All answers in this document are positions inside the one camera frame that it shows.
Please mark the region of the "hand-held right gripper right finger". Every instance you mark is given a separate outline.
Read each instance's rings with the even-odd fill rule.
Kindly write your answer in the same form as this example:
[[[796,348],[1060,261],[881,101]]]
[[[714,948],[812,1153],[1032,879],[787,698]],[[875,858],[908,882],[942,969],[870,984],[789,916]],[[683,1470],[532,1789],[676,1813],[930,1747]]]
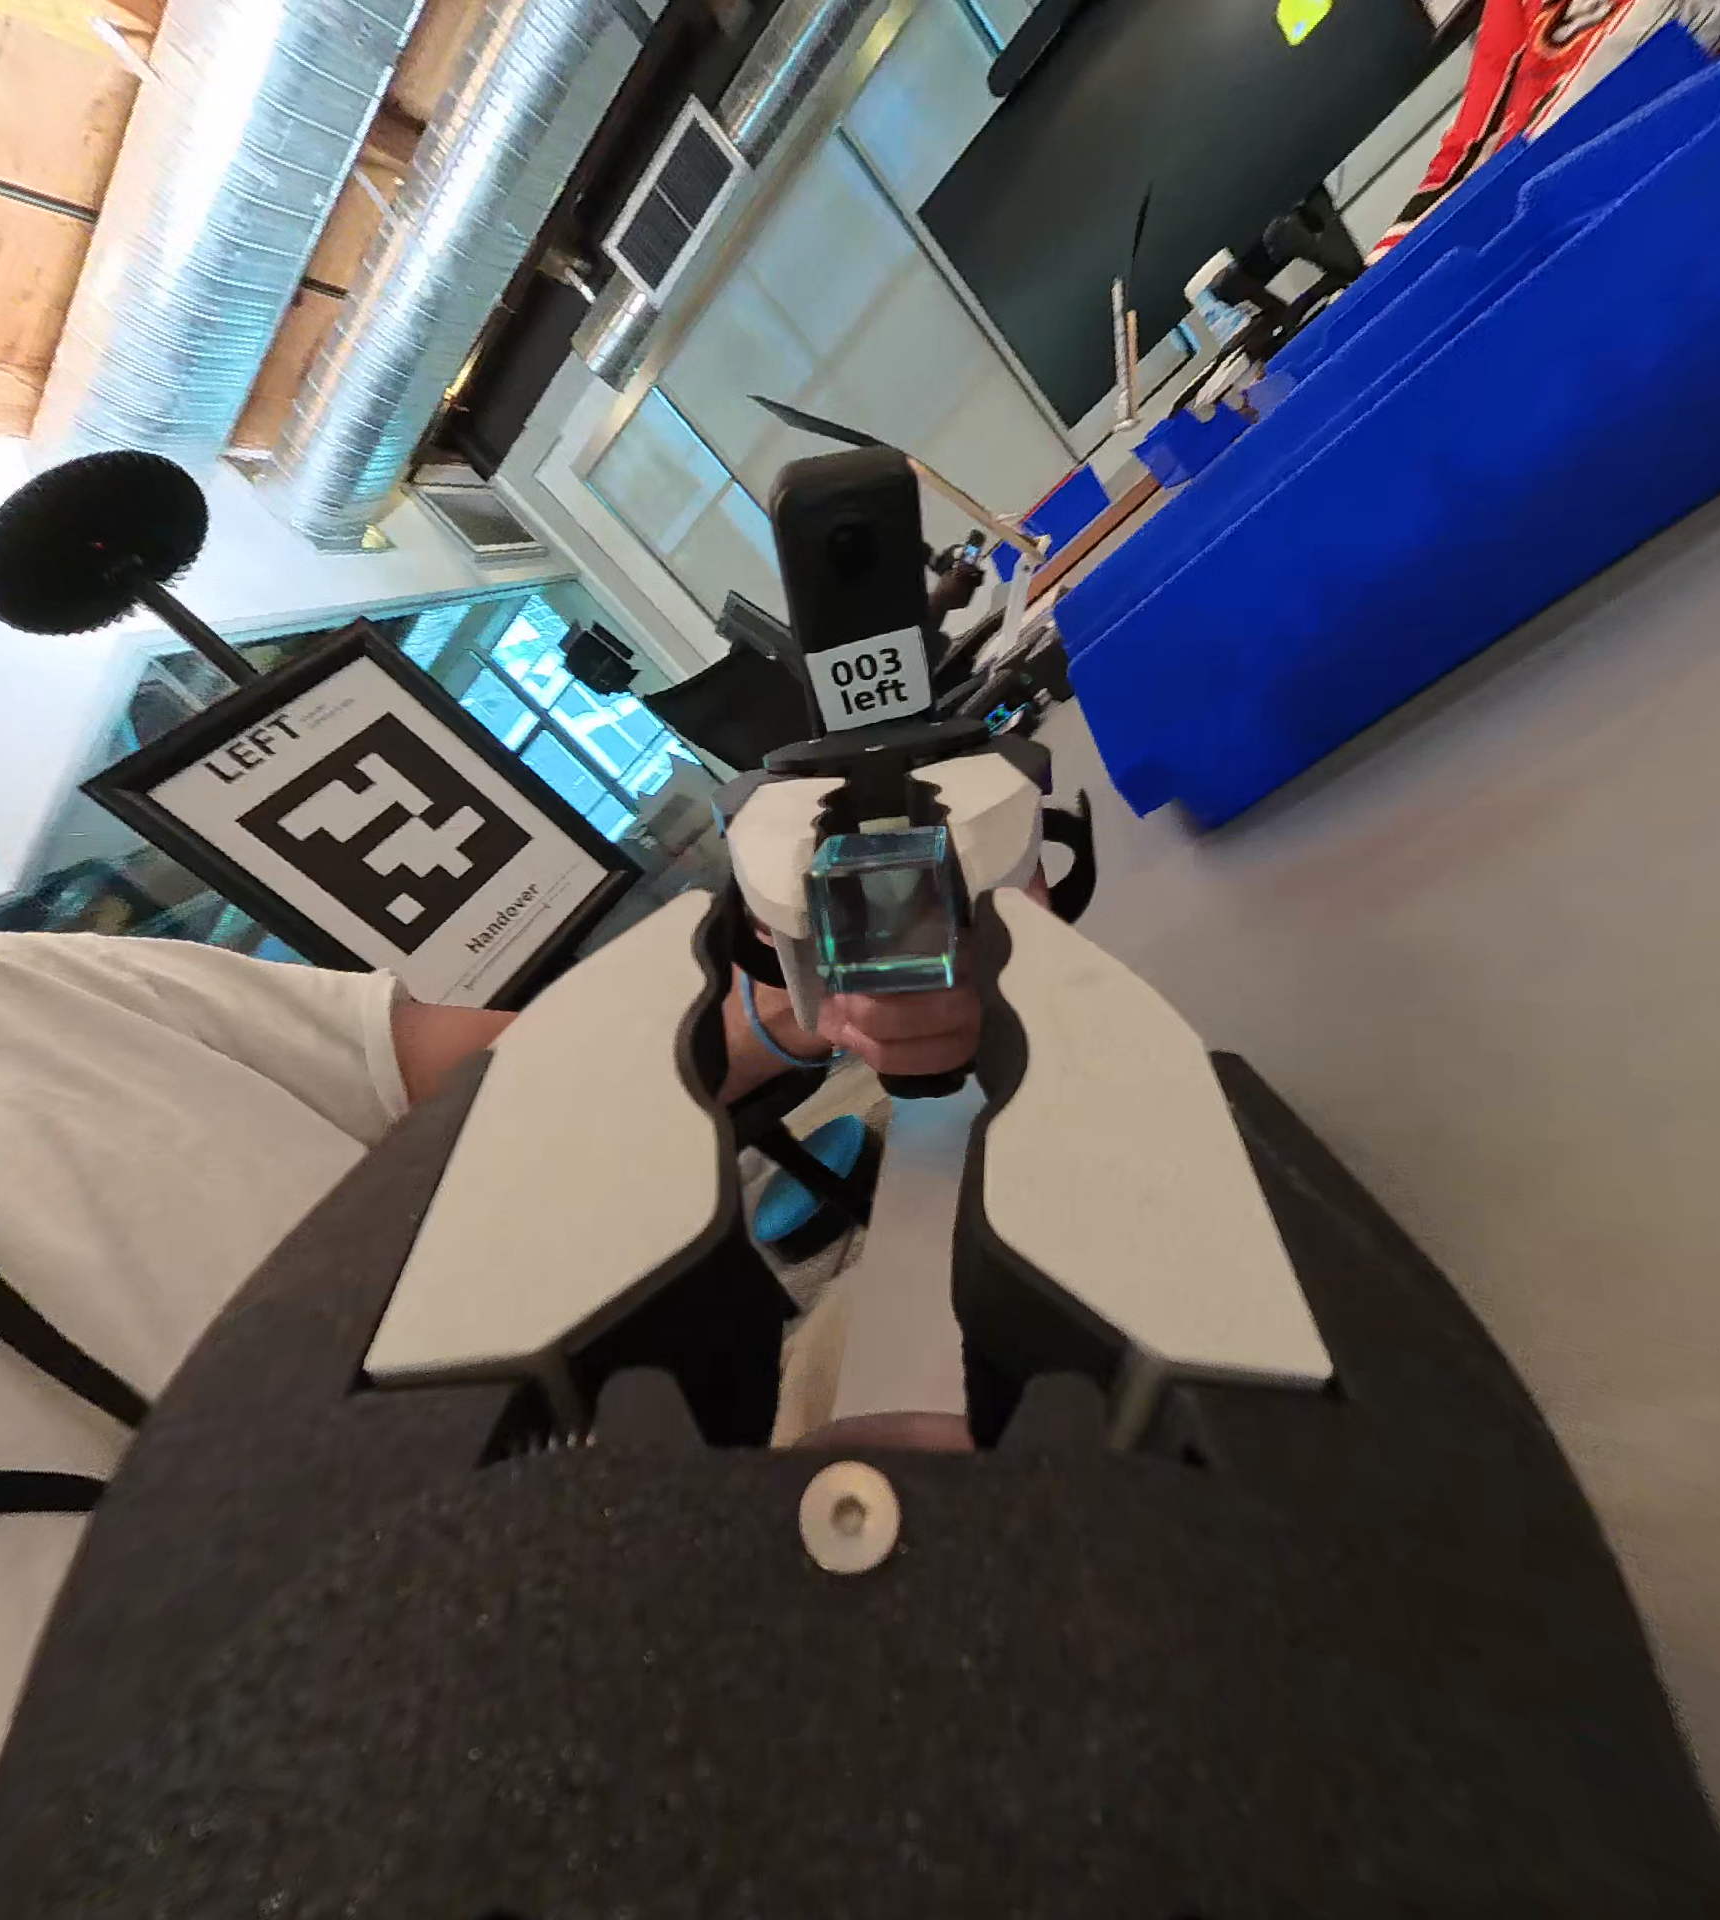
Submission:
[[[1017,886],[974,913],[978,1082],[953,1294],[1007,1378],[1323,1392],[1327,1338],[1208,1047]]]

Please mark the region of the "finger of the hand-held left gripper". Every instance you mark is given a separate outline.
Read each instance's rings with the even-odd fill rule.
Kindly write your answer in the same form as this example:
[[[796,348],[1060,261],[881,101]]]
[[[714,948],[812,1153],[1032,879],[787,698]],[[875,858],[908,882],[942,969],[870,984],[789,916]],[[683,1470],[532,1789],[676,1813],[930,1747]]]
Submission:
[[[807,909],[807,874],[820,846],[820,818],[838,779],[732,779],[728,863],[752,921],[752,945],[739,969],[784,984],[802,1029],[820,1022],[824,981],[816,960],[816,928]]]
[[[942,990],[953,990],[965,981],[974,903],[1038,879],[1041,787],[1007,755],[983,750],[935,765],[935,801],[944,814]]]

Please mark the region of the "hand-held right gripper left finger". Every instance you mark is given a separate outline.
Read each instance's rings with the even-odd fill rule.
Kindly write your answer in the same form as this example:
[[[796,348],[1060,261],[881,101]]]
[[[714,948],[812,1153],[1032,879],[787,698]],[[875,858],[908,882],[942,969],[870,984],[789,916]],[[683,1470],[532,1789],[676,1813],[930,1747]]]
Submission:
[[[732,900],[682,892],[492,1043],[364,1361],[372,1386],[777,1386],[722,1080]]]

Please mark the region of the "clear acrylic cube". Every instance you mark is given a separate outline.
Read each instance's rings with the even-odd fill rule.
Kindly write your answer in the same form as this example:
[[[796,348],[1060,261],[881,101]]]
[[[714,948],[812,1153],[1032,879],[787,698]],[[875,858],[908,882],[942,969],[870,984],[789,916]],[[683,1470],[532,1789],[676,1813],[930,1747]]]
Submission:
[[[838,831],[807,867],[807,931],[831,997],[944,994],[958,984],[964,879],[948,831]]]

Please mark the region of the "blue plastic bin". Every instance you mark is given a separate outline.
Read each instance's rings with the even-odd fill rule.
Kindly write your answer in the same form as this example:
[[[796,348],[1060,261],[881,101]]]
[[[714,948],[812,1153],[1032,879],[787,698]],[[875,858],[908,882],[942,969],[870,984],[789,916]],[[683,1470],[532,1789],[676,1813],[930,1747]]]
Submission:
[[[1228,824],[1720,494],[1720,58],[1655,31],[1270,377],[1056,607],[1137,814]]]

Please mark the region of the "person's left forearm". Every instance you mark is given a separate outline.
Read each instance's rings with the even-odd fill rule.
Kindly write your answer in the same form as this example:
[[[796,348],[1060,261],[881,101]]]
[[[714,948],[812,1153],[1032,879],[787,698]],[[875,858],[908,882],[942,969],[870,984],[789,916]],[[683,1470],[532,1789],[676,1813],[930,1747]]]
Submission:
[[[796,1015],[778,1012],[777,997],[763,994],[764,1019],[787,1041],[803,1037],[803,1027]],[[417,999],[398,999],[391,1015],[394,1058],[403,1076],[403,1090],[408,1105],[421,1105],[481,1051],[502,1036],[513,1022],[512,1012],[464,1009],[454,1004],[421,1004]],[[722,1076],[720,1100],[727,1105],[759,1090],[764,1082],[781,1076],[784,1068],[759,1043],[752,1041],[739,1009],[738,977],[735,999],[722,1008],[722,1036],[728,1043],[728,1072]]]

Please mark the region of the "person's left hand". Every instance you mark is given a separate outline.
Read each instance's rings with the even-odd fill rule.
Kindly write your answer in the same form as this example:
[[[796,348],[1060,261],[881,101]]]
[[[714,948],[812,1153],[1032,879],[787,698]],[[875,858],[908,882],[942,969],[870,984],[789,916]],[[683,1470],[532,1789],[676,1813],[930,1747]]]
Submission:
[[[816,1036],[862,1059],[881,1082],[937,1080],[971,1066],[981,997],[971,988],[824,997]]]

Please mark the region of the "black office chair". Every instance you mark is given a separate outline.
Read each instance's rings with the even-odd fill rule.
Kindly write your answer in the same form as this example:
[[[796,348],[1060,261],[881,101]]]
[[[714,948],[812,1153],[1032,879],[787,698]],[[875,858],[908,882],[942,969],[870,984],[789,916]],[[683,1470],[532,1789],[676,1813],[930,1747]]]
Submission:
[[[789,627],[728,592],[714,635],[728,653],[643,702],[689,748],[732,772],[759,772],[764,755],[809,737],[816,719],[789,655]]]

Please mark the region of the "blue wristband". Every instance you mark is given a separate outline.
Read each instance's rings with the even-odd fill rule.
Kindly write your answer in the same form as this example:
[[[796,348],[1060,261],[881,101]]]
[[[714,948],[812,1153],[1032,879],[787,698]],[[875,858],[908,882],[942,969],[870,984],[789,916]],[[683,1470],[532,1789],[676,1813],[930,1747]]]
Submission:
[[[784,988],[756,981],[753,974],[738,970],[738,994],[752,1041],[759,1043],[763,1051],[767,1051],[784,1068],[826,1068],[847,1054],[840,1047],[826,1043],[816,1029],[802,1029],[803,1037],[796,1036],[792,1041],[777,1032],[777,1027],[763,1012],[763,994],[777,997],[778,1012],[792,1015],[792,1004]]]

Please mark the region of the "blue chair seat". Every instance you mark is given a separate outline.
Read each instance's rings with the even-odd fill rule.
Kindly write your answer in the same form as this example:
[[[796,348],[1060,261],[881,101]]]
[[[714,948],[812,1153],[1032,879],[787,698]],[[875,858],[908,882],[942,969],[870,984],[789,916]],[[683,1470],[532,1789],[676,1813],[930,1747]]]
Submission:
[[[752,1239],[802,1260],[866,1228],[881,1149],[862,1115],[831,1115],[803,1139],[777,1125],[752,1147],[773,1165],[752,1205]]]

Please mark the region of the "small blue bin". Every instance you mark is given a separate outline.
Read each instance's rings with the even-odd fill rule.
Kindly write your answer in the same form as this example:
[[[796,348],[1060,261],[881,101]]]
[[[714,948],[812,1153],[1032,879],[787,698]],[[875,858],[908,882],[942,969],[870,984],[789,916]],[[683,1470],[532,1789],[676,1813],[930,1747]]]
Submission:
[[[1161,490],[1175,490],[1197,479],[1250,423],[1253,418],[1225,401],[1205,409],[1177,405],[1143,433],[1134,457]]]

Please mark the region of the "white air vent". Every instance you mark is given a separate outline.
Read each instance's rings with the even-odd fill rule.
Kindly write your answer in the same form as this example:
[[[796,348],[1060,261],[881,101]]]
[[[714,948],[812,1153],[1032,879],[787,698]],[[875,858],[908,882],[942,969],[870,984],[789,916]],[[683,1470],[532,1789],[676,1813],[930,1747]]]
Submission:
[[[747,175],[747,155],[689,98],[604,235],[606,260],[646,300],[661,307]]]

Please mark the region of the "framed marker sign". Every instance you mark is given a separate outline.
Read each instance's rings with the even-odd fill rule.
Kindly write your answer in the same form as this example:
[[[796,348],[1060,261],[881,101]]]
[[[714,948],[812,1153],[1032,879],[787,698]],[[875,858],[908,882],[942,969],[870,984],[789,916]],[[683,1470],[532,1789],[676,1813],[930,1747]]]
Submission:
[[[523,1008],[643,882],[366,618],[82,792],[313,966],[474,1009]]]

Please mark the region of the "large black screen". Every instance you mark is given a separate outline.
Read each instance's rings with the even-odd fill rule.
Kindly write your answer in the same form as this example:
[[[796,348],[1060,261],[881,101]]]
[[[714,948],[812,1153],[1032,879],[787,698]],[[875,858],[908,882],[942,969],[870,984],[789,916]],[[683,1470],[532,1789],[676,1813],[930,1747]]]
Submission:
[[[1113,390],[1110,285],[1140,348],[1190,277],[1249,253],[1440,62],[1422,3],[1064,3],[918,221],[1064,426]]]

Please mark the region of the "person's light clothing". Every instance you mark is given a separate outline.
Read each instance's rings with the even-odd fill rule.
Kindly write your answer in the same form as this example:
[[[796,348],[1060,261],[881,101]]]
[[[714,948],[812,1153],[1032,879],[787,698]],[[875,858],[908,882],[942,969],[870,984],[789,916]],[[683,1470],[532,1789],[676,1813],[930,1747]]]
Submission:
[[[408,1110],[387,974],[0,931],[0,1278],[157,1396]],[[83,1516],[0,1517],[0,1747]]]

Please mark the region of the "black metal stand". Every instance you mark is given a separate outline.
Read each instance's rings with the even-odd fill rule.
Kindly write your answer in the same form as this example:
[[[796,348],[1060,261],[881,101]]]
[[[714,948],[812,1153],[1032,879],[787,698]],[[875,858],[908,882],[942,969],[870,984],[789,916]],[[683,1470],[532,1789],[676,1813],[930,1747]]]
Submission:
[[[1235,253],[1211,279],[1211,292],[1263,321],[1305,323],[1366,270],[1366,253],[1320,185],[1272,218],[1258,242]]]

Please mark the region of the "red white snack packet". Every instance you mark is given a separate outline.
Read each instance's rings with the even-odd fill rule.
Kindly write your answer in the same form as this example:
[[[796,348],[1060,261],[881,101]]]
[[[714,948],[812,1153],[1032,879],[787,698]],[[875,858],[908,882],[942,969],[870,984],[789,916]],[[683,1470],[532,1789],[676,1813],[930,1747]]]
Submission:
[[[1700,53],[1720,55],[1720,3],[1485,3],[1461,109],[1367,265],[1496,151],[1559,123],[1669,23],[1687,28]]]

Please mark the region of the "silver air duct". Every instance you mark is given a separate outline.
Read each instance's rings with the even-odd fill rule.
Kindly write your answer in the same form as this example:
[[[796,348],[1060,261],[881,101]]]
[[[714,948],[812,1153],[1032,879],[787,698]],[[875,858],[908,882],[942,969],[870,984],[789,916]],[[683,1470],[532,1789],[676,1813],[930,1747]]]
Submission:
[[[263,498],[358,549],[640,58],[640,3],[486,3],[297,394]]]
[[[31,454],[228,445],[421,3],[164,3]]]

